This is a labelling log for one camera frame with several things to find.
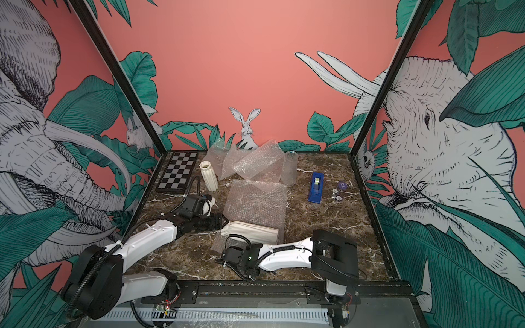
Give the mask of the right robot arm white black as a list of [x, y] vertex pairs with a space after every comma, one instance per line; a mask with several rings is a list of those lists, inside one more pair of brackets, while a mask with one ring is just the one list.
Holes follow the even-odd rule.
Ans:
[[251, 243], [242, 235], [229, 235], [247, 245], [228, 246], [215, 262], [253, 282], [262, 271], [306, 268], [325, 281], [325, 295], [348, 300], [357, 295], [359, 282], [358, 246], [355, 241], [326, 230], [315, 230], [304, 240], [280, 245]]

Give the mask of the large white ribbed vase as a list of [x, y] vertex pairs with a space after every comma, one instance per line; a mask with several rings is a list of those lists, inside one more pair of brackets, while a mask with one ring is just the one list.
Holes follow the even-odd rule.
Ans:
[[241, 235], [252, 243], [275, 245], [278, 242], [279, 230], [262, 225], [232, 221], [221, 229], [222, 236]]

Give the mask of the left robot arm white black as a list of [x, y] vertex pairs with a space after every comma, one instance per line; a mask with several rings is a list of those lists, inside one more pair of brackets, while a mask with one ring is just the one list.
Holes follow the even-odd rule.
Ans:
[[87, 316], [99, 319], [116, 306], [136, 299], [166, 298], [171, 306], [180, 297], [175, 273], [156, 269], [127, 276], [135, 263], [160, 247], [192, 232], [215, 232], [228, 224], [222, 213], [215, 213], [210, 195], [187, 195], [173, 210], [157, 219], [143, 221], [146, 229], [131, 228], [121, 240], [105, 247], [90, 246], [73, 265], [61, 292], [67, 306], [67, 321]]

